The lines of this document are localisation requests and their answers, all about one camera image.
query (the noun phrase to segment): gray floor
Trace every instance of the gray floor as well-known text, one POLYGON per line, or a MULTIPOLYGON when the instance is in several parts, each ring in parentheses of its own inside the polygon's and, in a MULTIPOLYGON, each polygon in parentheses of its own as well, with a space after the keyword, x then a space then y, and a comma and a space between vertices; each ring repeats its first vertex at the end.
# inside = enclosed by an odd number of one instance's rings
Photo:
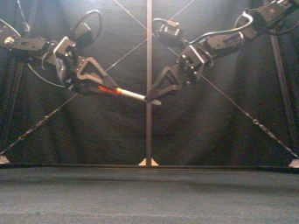
POLYGON ((299 223, 298 174, 0 169, 0 223, 299 223))

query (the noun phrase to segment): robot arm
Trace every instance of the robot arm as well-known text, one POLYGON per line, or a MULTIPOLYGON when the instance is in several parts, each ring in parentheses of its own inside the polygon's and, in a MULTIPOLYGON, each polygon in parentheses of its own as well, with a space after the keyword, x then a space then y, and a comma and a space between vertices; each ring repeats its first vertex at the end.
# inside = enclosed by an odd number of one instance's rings
POLYGON ((202 69, 211 67, 216 58, 235 53, 261 34, 274 34, 271 30, 298 8, 299 0, 275 0, 254 10, 246 10, 232 30, 206 33, 192 42, 183 40, 183 28, 178 23, 155 19, 155 22, 163 24, 156 37, 167 46, 180 47, 183 50, 176 64, 162 71, 146 101, 159 99, 182 90, 183 86, 196 84, 202 69))
MULTIPOLYGON (((80 94, 124 95, 144 101, 143 95, 118 87, 94 58, 84 58, 78 54, 78 47, 91 44, 95 40, 91 29, 82 23, 91 13, 99 14, 96 10, 88 12, 60 42, 46 38, 23 38, 15 28, 0 19, 0 47, 8 49, 22 62, 38 62, 43 68, 56 68, 62 85, 72 91, 80 94)), ((152 104, 162 105, 158 100, 154 100, 152 104)))

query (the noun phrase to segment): vertical pole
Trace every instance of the vertical pole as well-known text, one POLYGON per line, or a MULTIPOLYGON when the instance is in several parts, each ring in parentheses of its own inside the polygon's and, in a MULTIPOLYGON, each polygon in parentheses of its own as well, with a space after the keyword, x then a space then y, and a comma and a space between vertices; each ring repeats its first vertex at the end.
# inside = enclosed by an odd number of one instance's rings
MULTIPOLYGON (((31 15, 28 20, 28 25, 31 27, 34 27, 34 21, 35 21, 36 11, 39 7, 39 2, 40 0, 32 1, 32 9, 31 9, 31 15)), ((31 35, 32 35, 32 28, 23 36, 26 38, 30 38, 31 35)), ((22 78, 24 74, 24 63, 23 62, 19 62, 18 64, 14 63, 11 68, 12 70, 10 71, 10 74, 12 75, 12 85, 11 85, 11 92, 8 93, 8 103, 4 108, 4 131, 0 136, 0 140, 2 140, 0 149, 4 149, 6 146, 8 145, 8 138, 10 138, 12 122, 14 122, 16 98, 18 98, 19 87, 20 87, 22 78)))
MULTIPOLYGON (((267 4, 269 2, 270 2, 270 0, 263 0, 263 4, 267 4)), ((289 88, 287 88, 286 69, 285 69, 285 65, 283 65, 278 37, 270 36, 270 40, 271 40, 273 52, 274 52, 274 56, 275 56, 275 68, 277 68, 278 79, 279 79, 279 84, 281 84, 281 91, 282 91, 282 96, 283 96, 285 114, 286 114, 289 134, 290 134, 293 149, 295 149, 295 151, 298 151, 299 137, 298 137, 297 127, 295 127, 295 117, 294 117, 293 104, 291 104, 289 88)))
MULTIPOLYGON (((147 88, 152 86, 152 0, 147 0, 147 88)), ((152 165, 152 103, 146 104, 146 166, 152 165)))

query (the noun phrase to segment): black cable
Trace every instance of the black cable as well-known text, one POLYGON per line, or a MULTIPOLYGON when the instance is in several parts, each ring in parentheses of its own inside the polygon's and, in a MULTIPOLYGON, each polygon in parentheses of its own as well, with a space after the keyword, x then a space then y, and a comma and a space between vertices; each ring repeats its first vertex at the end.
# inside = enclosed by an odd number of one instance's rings
POLYGON ((196 42, 200 42, 203 39, 206 39, 207 37, 212 37, 212 36, 216 36, 216 35, 224 35, 224 34, 231 34, 231 33, 235 33, 235 32, 240 32, 243 31, 244 29, 249 28, 249 26, 253 24, 254 22, 254 18, 247 14, 247 12, 244 11, 242 16, 244 18, 249 19, 249 22, 247 24, 244 24, 243 26, 240 26, 239 28, 235 28, 232 30, 227 30, 227 31, 215 31, 215 32, 208 32, 206 34, 203 34, 200 37, 198 37, 192 42, 190 42, 190 45, 195 44, 196 42))
POLYGON ((70 34, 72 34, 72 33, 78 30, 78 28, 79 28, 82 22, 87 19, 87 17, 90 17, 90 16, 94 15, 94 14, 98 15, 98 21, 99 21, 99 24, 98 24, 98 35, 95 36, 95 38, 94 38, 91 44, 92 44, 92 43, 95 42, 95 40, 99 38, 99 35, 100 35, 100 33, 102 33, 102 28, 103 28, 102 15, 100 15, 100 13, 99 13, 99 10, 91 10, 91 11, 88 11, 88 12, 86 13, 86 15, 80 18, 80 20, 78 21, 78 23, 75 24, 74 28, 72 28, 71 31, 70 31, 70 34))
POLYGON ((286 31, 267 31, 267 34, 273 36, 286 35, 289 32, 294 31, 298 27, 299 27, 299 23, 293 28, 287 29, 286 31))
POLYGON ((16 0, 16 2, 18 2, 18 6, 19 6, 19 11, 22 13, 22 18, 23 18, 23 30, 24 30, 24 32, 30 32, 31 26, 26 22, 24 10, 23 10, 23 6, 22 6, 22 3, 20 3, 20 0, 16 0))

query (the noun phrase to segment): black curtain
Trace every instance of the black curtain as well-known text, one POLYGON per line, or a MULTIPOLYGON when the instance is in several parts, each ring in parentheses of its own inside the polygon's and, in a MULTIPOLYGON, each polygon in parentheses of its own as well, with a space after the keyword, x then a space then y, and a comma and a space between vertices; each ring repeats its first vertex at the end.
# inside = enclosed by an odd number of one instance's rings
MULTIPOLYGON (((22 1, 27 19, 32 2, 22 1)), ((22 32, 16 1, 0 3, 0 18, 22 32)), ((154 1, 154 18, 180 22, 184 36, 192 40, 206 32, 231 29, 243 10, 259 5, 262 1, 159 0, 154 1)), ((84 13, 100 10, 100 38, 79 54, 98 60, 123 89, 146 95, 146 7, 146 1, 40 1, 32 37, 62 40, 84 13)), ((297 14, 286 20, 286 27, 298 20, 297 14)), ((88 24, 98 29, 95 17, 88 24)), ((297 127, 298 37, 294 31, 279 39, 297 127)), ((0 55, 6 148, 75 93, 42 81, 24 66, 7 131, 16 63, 6 50, 0 55)), ((175 54, 154 38, 154 77, 175 60, 175 54)), ((34 68, 59 83, 55 70, 34 68)), ((291 154, 240 110, 267 126, 286 145, 291 144, 270 37, 261 36, 240 52, 218 59, 202 74, 215 87, 200 79, 198 85, 167 96, 163 105, 154 107, 154 160, 160 165, 289 165, 291 154)), ((123 96, 80 94, 6 155, 18 163, 138 165, 146 157, 146 104, 123 96)))

